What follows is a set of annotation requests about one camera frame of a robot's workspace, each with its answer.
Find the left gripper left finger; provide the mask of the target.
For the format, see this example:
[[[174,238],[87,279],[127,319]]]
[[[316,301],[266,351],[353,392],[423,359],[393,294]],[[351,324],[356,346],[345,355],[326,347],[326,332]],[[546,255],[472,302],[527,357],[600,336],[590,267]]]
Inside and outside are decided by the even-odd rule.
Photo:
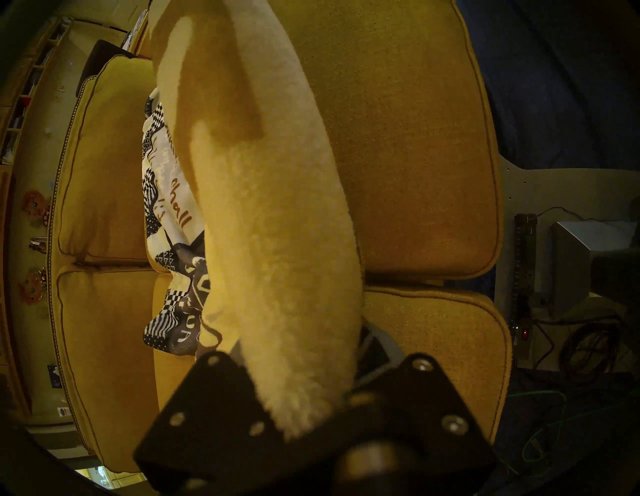
[[[285,443],[247,370],[228,354],[201,356],[134,452],[163,495],[331,495],[332,463]]]

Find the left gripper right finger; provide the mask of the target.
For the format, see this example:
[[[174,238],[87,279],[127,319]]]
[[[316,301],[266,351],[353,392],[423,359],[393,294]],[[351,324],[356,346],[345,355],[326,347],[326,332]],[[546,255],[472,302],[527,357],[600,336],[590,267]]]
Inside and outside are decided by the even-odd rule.
[[[476,495],[496,457],[439,363],[363,324],[344,409],[362,428],[344,451],[344,495]]]

